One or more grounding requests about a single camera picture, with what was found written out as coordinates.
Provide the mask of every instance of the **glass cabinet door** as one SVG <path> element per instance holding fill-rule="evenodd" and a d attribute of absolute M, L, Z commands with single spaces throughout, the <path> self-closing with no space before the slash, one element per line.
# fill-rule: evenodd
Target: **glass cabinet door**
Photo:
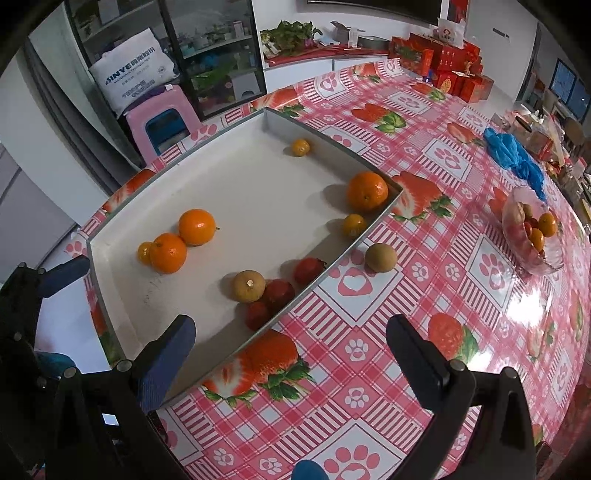
<path fill-rule="evenodd" d="M 266 93 L 250 0 L 164 1 L 203 118 Z"/>

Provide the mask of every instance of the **white bag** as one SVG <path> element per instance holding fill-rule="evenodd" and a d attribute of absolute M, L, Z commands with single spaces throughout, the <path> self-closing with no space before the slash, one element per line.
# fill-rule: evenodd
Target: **white bag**
<path fill-rule="evenodd" d="M 105 53 L 90 72 L 117 117 L 147 91 L 178 76 L 149 28 Z"/>
<path fill-rule="evenodd" d="M 436 39 L 449 43 L 457 48 L 464 48 L 464 30 L 466 29 L 466 22 L 455 23 L 445 18 L 439 19 L 439 26 L 434 30 Z"/>

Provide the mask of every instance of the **tangerine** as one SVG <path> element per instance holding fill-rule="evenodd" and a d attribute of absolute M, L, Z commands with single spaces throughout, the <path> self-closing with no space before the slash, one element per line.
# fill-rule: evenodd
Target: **tangerine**
<path fill-rule="evenodd" d="M 532 228 L 530 242 L 538 252 L 541 252 L 544 249 L 544 234 L 539 229 Z"/>
<path fill-rule="evenodd" d="M 142 242 L 138 247 L 138 260 L 144 265 L 150 265 L 150 247 L 152 242 Z"/>
<path fill-rule="evenodd" d="M 291 152 L 296 157 L 303 157 L 310 152 L 310 144 L 303 138 L 298 138 L 291 144 Z"/>
<path fill-rule="evenodd" d="M 388 198 L 388 186 L 377 173 L 364 171 L 349 182 L 347 199 L 349 205 L 360 212 L 370 212 Z"/>
<path fill-rule="evenodd" d="M 216 221 L 211 213 L 193 209 L 187 210 L 178 220 L 178 234 L 187 245 L 203 245 L 216 232 Z"/>
<path fill-rule="evenodd" d="M 357 213 L 352 213 L 343 221 L 343 233 L 351 238 L 357 238 L 367 227 L 367 222 Z"/>
<path fill-rule="evenodd" d="M 538 218 L 538 229 L 544 234 L 544 236 L 553 236 L 558 230 L 558 223 L 556 218 L 550 212 L 543 213 Z"/>
<path fill-rule="evenodd" d="M 150 246 L 150 263 L 160 273 L 179 271 L 186 259 L 187 245 L 173 233 L 162 233 Z"/>

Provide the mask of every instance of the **white cabinet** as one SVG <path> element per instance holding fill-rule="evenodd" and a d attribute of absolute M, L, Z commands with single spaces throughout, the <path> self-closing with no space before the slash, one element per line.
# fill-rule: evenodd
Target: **white cabinet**
<path fill-rule="evenodd" d="M 348 69 L 353 65 L 360 65 L 362 63 L 373 63 L 375 61 L 385 60 L 387 58 L 387 55 L 375 55 L 372 57 L 354 57 L 352 59 L 334 59 L 333 70 L 335 72 L 338 72 L 342 69 Z"/>
<path fill-rule="evenodd" d="M 324 73 L 332 72 L 332 59 L 304 60 L 288 65 L 279 65 L 264 70 L 267 92 L 301 82 Z"/>

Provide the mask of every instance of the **chair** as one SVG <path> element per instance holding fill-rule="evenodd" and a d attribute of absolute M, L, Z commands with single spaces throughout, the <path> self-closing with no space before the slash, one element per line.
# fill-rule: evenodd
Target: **chair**
<path fill-rule="evenodd" d="M 146 166 L 202 125 L 178 85 L 167 85 L 165 91 L 140 103 L 125 117 Z"/>

